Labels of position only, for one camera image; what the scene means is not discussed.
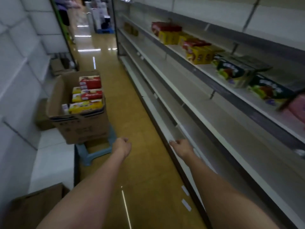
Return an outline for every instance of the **brown cardboard box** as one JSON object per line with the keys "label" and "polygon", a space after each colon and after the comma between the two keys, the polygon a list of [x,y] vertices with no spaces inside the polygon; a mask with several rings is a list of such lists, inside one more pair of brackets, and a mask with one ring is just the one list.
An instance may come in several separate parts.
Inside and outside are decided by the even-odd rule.
{"label": "brown cardboard box", "polygon": [[70,67],[69,59],[51,59],[50,64],[54,76],[75,72],[75,69]]}
{"label": "brown cardboard box", "polygon": [[106,99],[103,95],[103,108],[65,115],[62,104],[70,104],[72,90],[79,86],[81,76],[100,75],[98,71],[79,71],[57,77],[53,92],[47,105],[47,116],[66,139],[67,144],[83,143],[97,138],[107,138],[109,121]]}
{"label": "brown cardboard box", "polygon": [[3,220],[3,228],[35,229],[68,192],[60,183],[12,200]]}
{"label": "brown cardboard box", "polygon": [[48,99],[40,100],[35,116],[35,124],[41,131],[55,128],[52,121],[46,115],[47,101]]}

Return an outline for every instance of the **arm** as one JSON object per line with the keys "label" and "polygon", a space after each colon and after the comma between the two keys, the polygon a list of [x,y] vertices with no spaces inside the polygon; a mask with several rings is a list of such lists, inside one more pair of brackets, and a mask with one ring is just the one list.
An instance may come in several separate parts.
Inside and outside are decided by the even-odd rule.
{"label": "arm", "polygon": [[37,229],[100,229],[106,217],[120,165],[131,151],[131,143],[127,141],[126,138],[116,139],[107,161],[71,190],[42,220]]}
{"label": "arm", "polygon": [[190,168],[214,229],[278,229],[256,204],[198,158],[187,140],[170,141],[170,145]]}

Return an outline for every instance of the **right arm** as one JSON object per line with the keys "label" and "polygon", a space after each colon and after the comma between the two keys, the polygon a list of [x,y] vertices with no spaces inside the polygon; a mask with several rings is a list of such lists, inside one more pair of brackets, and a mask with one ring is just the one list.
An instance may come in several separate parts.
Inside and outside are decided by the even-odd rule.
{"label": "right arm", "polygon": [[190,168],[214,229],[278,229],[262,209],[198,158],[187,140],[170,145]]}

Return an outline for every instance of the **aisle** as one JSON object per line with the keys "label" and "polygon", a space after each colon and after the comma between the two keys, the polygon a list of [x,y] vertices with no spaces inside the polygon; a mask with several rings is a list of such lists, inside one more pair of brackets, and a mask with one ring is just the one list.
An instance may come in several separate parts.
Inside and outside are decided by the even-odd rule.
{"label": "aisle", "polygon": [[[73,15],[75,35],[91,35],[82,10],[74,10]],[[117,59],[115,36],[76,37],[76,45],[71,48],[80,70],[93,70],[95,61],[102,77],[110,123],[117,136],[126,136],[132,142],[132,152],[121,167],[104,228],[205,228],[191,198],[182,190],[183,182]],[[101,50],[78,52],[86,49]],[[87,146],[90,152],[95,152],[107,145],[96,140]],[[89,167],[80,165],[81,179],[93,173],[108,157],[109,154],[95,159]],[[190,212],[181,203],[182,199],[191,206]]]}

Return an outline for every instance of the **green snack box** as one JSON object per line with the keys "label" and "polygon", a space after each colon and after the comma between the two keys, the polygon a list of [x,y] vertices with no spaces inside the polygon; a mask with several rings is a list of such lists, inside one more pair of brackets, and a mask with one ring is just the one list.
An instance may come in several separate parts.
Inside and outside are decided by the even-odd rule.
{"label": "green snack box", "polygon": [[277,108],[304,88],[305,80],[278,69],[257,73],[247,87],[265,103]]}
{"label": "green snack box", "polygon": [[218,66],[219,64],[219,59],[223,58],[223,57],[230,57],[231,55],[228,52],[219,52],[219,53],[215,53],[214,58],[211,62],[211,64],[213,64],[215,67]]}
{"label": "green snack box", "polygon": [[234,88],[244,88],[254,75],[255,69],[235,60],[233,57],[224,57],[219,59],[217,72]]}
{"label": "green snack box", "polygon": [[240,61],[247,66],[250,66],[254,68],[256,71],[267,71],[272,68],[271,65],[260,61],[259,59],[256,59],[251,56],[241,56],[241,57],[234,57],[237,61]]}

